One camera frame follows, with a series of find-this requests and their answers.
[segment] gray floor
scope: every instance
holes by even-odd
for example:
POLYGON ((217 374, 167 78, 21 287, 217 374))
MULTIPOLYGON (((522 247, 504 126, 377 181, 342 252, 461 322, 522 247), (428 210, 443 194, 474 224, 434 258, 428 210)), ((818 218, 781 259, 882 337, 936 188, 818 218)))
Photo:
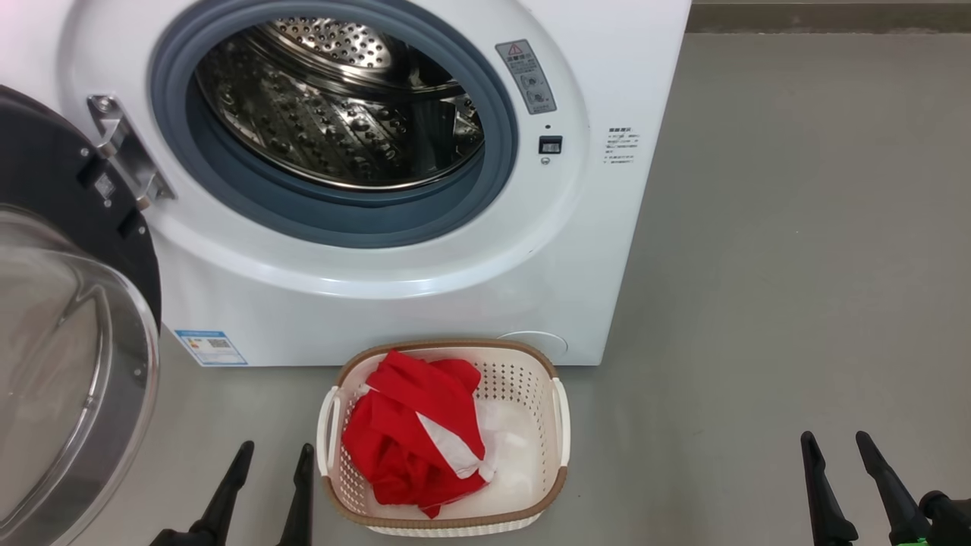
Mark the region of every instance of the gray floor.
MULTIPOLYGON (((689 36, 604 365, 563 372, 566 489, 465 542, 810 544, 807 428, 859 544, 888 529, 858 429, 915 495, 971 496, 969 56, 965 36, 689 36)), ((142 453, 77 544, 184 529, 246 439, 228 544, 276 544, 337 371, 162 351, 142 453)), ((316 544, 404 542, 316 514, 316 544)))

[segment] door hinge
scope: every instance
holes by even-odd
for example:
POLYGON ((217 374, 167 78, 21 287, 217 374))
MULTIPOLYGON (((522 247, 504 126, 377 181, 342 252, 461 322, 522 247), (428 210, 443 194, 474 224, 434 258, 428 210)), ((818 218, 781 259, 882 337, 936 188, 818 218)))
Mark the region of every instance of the door hinge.
POLYGON ((168 183, 132 130, 121 103, 111 95, 90 95, 87 109, 101 133, 98 151, 115 166, 144 211, 156 199, 173 198, 168 183))

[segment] red cloth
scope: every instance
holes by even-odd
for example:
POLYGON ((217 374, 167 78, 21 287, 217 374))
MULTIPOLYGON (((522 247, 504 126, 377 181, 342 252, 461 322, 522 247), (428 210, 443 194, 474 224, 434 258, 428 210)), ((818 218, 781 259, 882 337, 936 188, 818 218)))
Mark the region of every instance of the red cloth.
POLYGON ((378 364, 351 412, 342 441, 381 504, 416 504, 429 518, 442 504, 486 485, 478 472, 455 475, 418 413, 456 434, 482 459, 486 454, 473 392, 481 374, 460 359, 425 362, 391 351, 378 364))

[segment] warning sticker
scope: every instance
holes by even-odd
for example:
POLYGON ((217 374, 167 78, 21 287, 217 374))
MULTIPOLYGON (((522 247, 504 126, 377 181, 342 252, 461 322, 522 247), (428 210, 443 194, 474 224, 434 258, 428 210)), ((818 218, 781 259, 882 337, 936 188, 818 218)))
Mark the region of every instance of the warning sticker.
POLYGON ((217 330, 175 330, 179 340, 204 366, 245 366, 246 359, 226 334, 217 330))
POLYGON ((495 50, 502 55, 502 60, 509 68, 513 80, 522 93, 522 99, 526 102, 526 110, 529 114, 544 114, 556 110, 556 101, 552 98, 550 84, 546 81, 540 61, 533 54, 533 49, 529 47, 529 42, 516 40, 498 44, 495 50))
POLYGON ((633 163, 641 145, 641 134, 632 127, 611 127, 607 132, 603 162, 609 165, 633 163))

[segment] washing machine door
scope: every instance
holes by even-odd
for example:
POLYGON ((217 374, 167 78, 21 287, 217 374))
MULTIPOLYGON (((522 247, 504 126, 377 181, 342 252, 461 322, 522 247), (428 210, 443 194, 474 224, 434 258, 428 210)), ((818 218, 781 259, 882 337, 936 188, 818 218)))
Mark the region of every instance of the washing machine door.
POLYGON ((113 492, 154 401, 159 301, 117 170, 0 86, 0 545, 67 544, 113 492))

